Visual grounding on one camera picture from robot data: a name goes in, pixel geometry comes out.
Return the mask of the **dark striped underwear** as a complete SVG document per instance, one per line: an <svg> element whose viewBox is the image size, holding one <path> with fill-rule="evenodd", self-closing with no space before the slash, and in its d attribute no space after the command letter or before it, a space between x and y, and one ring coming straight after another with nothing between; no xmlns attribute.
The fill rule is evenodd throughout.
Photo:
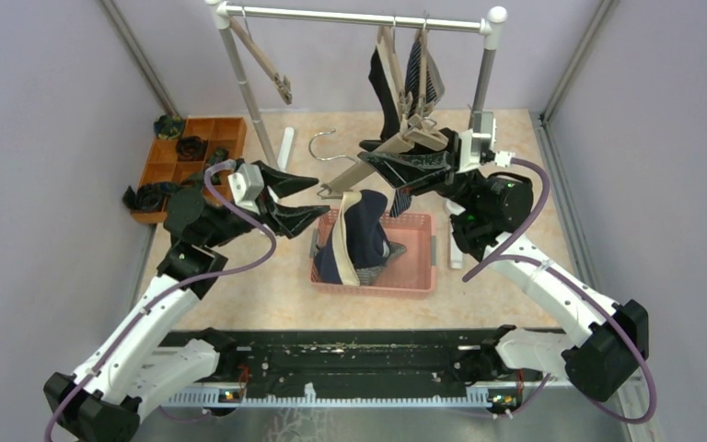
<svg viewBox="0 0 707 442"><path fill-rule="evenodd" d="M425 81L421 83L421 62L425 61ZM420 37L414 40L411 47L405 77L406 95L411 97L411 105L407 112L408 117L418 113L420 96L424 95L425 106L435 106L445 93L445 86L439 78L439 71L431 56L425 50Z"/></svg>

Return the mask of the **navy blue underwear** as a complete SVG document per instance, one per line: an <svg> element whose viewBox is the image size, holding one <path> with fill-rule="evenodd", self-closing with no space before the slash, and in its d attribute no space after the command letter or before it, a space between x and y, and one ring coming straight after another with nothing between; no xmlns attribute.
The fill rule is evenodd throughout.
<svg viewBox="0 0 707 442"><path fill-rule="evenodd" d="M382 242L388 239L380 223L387 202L386 195L372 190L343 194L327 241L313 259L323 283L363 286L359 285L354 266L377 261Z"/></svg>

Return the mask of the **orange wooden divider tray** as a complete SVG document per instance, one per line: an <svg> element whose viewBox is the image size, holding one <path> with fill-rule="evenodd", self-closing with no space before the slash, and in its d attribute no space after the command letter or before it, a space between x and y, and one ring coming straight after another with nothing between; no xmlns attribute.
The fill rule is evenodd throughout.
<svg viewBox="0 0 707 442"><path fill-rule="evenodd" d="M180 187L203 186L203 174L211 166L241 157L247 127L241 117L197 117L186 120L182 137L159 140L154 137L142 176L135 187L147 183L170 181ZM141 224L164 222L168 200L154 213L136 213L132 217Z"/></svg>

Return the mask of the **white metal clothes rack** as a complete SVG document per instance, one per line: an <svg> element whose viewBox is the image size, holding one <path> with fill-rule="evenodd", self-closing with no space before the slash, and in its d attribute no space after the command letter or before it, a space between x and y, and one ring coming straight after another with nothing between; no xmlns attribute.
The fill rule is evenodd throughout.
<svg viewBox="0 0 707 442"><path fill-rule="evenodd" d="M262 151L267 158L267 163L268 165L275 167L279 167L281 164L272 149L269 135L267 135L266 128L261 119L261 110L250 88L248 77L240 59L237 45L241 43L241 41L230 28L231 18L266 17L377 27L381 25L394 25L396 28L417 30L424 22L426 22L429 31L434 29L442 31L477 33L484 38L484 49L481 58L478 85L475 91L470 118L474 111L484 111L483 102L489 86L491 71L493 69L493 61L499 47L499 40L503 32L504 24L508 18L508 12L503 6L495 6L491 8L485 18L481 19L477 23L474 23L470 21L433 18L313 11L260 6L236 6L228 3L227 1L210 1L207 5L211 9L215 26L221 35L224 45L226 46L230 63L232 64L239 83L241 95L246 102L249 116L256 129ZM448 192L438 193L447 198L449 201L463 207L465 212L469 214L474 211L481 210L483 207L482 197L484 192L483 177L479 171L474 170L465 173L464 175L457 175L456 184L459 184L459 187L456 187L454 190L449 189ZM430 191L429 185L422 188L411 189L411 193L414 196L419 195L422 191Z"/></svg>

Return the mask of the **black underwear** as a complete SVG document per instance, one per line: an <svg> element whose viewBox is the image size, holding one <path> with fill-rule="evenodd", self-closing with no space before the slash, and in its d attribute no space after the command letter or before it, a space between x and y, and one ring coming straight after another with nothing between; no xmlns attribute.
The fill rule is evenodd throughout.
<svg viewBox="0 0 707 442"><path fill-rule="evenodd" d="M400 130L400 115L392 97L391 88L378 50L374 49L370 59L368 81L374 89L383 112L383 126L379 135L381 142L386 142Z"/></svg>

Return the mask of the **black rolled cloth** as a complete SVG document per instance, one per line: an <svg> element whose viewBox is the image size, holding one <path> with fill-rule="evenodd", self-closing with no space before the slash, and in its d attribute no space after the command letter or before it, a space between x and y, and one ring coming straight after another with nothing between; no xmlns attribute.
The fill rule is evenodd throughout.
<svg viewBox="0 0 707 442"><path fill-rule="evenodd" d="M170 181L147 183L134 190L129 186L122 195L122 203L136 213L160 212L166 200L180 189Z"/></svg>

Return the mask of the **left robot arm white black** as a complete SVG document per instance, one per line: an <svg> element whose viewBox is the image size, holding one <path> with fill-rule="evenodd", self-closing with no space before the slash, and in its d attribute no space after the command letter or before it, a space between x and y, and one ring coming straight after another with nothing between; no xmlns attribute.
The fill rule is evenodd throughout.
<svg viewBox="0 0 707 442"><path fill-rule="evenodd" d="M220 246L253 230L271 243L295 238L328 212L325 205L280 204L317 184L314 177L239 159L217 163L201 181L177 188L164 222L172 244L146 291L92 356L73 373L46 381L52 416L44 439L61 427L80 441L129 441L146 417L192 383L234 377L238 345L220 331L206 331L156 363L148 357L217 279L232 274Z"/></svg>

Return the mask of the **beige clip hanger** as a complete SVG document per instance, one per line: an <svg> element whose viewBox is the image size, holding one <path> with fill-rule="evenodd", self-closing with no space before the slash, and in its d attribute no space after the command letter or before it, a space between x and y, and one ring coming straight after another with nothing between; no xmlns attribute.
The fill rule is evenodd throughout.
<svg viewBox="0 0 707 442"><path fill-rule="evenodd" d="M414 36L414 39L420 37L421 40L423 41L423 46L424 46L425 50L427 50L427 51L430 53L430 50L429 50L429 48L428 48L428 31L429 31L428 25L426 24L426 22L424 22L424 23L422 24L422 26L416 31L416 34L415 34L415 36ZM425 61L422 60L422 62L421 62L421 83L422 83L422 84L423 84L424 81L425 81L424 74L425 74ZM410 105L411 105L411 97L408 96L408 95L406 95L406 97L410 100L410 101L409 101L408 108L407 108L407 112L408 112L409 107L410 107ZM435 107L437 106L437 104L439 103L440 100L436 103L435 106L425 106L425 105L423 104L423 100L424 100L424 95L421 94L421 96L420 96L420 104L418 105L418 113L415 114L415 115L419 115L420 117L429 117L430 114L433 112L434 108L435 108Z"/></svg>
<svg viewBox="0 0 707 442"><path fill-rule="evenodd" d="M235 18L231 18L230 28L238 36L243 46L258 63L265 75L272 81L282 101L286 105L291 105L293 103L293 93L288 77L277 70L266 53L256 44L248 27L243 27Z"/></svg>
<svg viewBox="0 0 707 442"><path fill-rule="evenodd" d="M398 123L402 123L409 104L405 95L405 87L400 70L400 63L395 52L394 29L396 27L381 25L378 27L376 51L381 62L388 84L391 102L397 112Z"/></svg>
<svg viewBox="0 0 707 442"><path fill-rule="evenodd" d="M345 192L376 173L380 162L404 159L406 153L418 145L427 147L431 152L439 152L448 145L448 138L436 128L434 120L412 116L374 151L360 152L352 166L328 183L322 183L317 196L323 200L341 199Z"/></svg>

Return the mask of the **pink plastic basket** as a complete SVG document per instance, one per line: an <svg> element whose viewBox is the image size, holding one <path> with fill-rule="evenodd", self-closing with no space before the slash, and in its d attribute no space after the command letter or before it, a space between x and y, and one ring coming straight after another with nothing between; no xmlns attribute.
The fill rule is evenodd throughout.
<svg viewBox="0 0 707 442"><path fill-rule="evenodd" d="M427 213L407 212L397 218L383 215L380 223L389 240L406 247L406 251L373 285L348 286L323 283L314 266L310 267L310 284L322 293L367 297L425 299L436 286L437 245L435 219Z"/></svg>

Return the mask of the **green patterned rolled cloth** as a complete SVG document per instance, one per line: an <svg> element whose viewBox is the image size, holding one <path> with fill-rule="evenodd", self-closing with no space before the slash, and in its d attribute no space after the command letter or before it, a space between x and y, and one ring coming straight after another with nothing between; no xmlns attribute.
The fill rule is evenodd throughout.
<svg viewBox="0 0 707 442"><path fill-rule="evenodd" d="M179 115L161 115L154 120L153 132L159 140L177 140L182 137L186 120Z"/></svg>

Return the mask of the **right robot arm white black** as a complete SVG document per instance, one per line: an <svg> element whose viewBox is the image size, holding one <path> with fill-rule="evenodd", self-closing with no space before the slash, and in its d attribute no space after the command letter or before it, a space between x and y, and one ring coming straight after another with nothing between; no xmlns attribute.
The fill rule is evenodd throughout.
<svg viewBox="0 0 707 442"><path fill-rule="evenodd" d="M504 331L481 355L487 376L505 379L518 369L557 374L588 399L603 402L644 371L649 350L645 308L598 293L527 238L551 190L540 166L494 151L491 137L471 131L433 153L373 151L359 158L400 193L433 192L456 204L458 211L449 217L453 240L476 261L465 280L493 269L561 326L560 333Z"/></svg>

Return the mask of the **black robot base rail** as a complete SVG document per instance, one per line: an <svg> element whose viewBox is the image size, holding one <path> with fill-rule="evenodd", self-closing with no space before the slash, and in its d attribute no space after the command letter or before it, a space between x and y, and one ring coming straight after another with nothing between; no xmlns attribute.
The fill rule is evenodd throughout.
<svg viewBox="0 0 707 442"><path fill-rule="evenodd" d="M242 407L516 408L540 372L503 365L498 329L172 331L161 348L210 338L225 349L204 382L233 387Z"/></svg>

